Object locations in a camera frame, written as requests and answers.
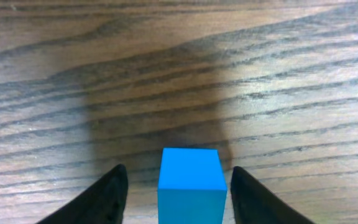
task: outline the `cube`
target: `cube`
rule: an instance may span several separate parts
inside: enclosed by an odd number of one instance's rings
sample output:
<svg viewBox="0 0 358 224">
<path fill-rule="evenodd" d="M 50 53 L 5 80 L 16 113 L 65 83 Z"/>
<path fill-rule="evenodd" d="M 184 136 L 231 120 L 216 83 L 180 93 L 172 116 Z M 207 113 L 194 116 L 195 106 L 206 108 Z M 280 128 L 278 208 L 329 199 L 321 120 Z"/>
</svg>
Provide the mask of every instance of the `cube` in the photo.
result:
<svg viewBox="0 0 358 224">
<path fill-rule="evenodd" d="M 163 150 L 158 181 L 159 224 L 221 224 L 226 194 L 217 150 Z"/>
</svg>

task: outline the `wooden table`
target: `wooden table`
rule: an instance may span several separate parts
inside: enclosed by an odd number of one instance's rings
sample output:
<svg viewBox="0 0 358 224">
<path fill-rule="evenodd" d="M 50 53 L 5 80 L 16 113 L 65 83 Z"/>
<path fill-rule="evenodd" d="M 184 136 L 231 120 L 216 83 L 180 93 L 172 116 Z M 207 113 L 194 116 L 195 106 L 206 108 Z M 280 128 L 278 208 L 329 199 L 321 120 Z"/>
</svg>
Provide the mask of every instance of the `wooden table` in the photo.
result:
<svg viewBox="0 0 358 224">
<path fill-rule="evenodd" d="M 164 146 L 219 150 L 317 223 L 358 223 L 358 2 L 0 0 L 0 223 L 118 163 L 157 223 Z M 230 195 L 224 223 L 234 223 Z"/>
</svg>

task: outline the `cube front face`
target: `cube front face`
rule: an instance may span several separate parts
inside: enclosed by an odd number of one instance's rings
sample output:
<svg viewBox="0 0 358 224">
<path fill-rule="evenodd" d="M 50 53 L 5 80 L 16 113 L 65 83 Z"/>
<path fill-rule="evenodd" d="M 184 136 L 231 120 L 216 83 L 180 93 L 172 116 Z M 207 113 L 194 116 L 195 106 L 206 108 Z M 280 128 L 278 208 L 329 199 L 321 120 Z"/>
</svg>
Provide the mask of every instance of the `cube front face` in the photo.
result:
<svg viewBox="0 0 358 224">
<path fill-rule="evenodd" d="M 221 224 L 226 194 L 217 150 L 164 149 L 158 182 L 159 224 Z"/>
</svg>

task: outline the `wood surface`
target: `wood surface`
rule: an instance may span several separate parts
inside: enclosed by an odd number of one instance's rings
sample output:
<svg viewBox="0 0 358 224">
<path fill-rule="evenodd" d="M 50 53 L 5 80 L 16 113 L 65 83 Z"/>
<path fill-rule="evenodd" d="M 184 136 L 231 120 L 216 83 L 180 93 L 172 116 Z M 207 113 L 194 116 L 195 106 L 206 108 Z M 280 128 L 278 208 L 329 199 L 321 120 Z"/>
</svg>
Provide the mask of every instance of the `wood surface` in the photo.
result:
<svg viewBox="0 0 358 224">
<path fill-rule="evenodd" d="M 242 166 L 317 223 L 358 223 L 358 2 L 0 0 L 0 223 L 118 163 L 124 223 L 157 223 L 164 146 L 216 148 L 228 184 Z"/>
</svg>

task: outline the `cube top face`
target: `cube top face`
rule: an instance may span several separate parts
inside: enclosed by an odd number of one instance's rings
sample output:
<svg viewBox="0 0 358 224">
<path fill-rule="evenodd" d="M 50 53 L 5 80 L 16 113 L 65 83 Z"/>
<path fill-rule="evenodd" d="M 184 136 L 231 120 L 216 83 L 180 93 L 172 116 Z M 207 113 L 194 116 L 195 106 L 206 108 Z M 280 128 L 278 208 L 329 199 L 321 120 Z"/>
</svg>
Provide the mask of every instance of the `cube top face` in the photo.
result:
<svg viewBox="0 0 358 224">
<path fill-rule="evenodd" d="M 218 151 L 165 148 L 158 189 L 227 190 Z"/>
</svg>

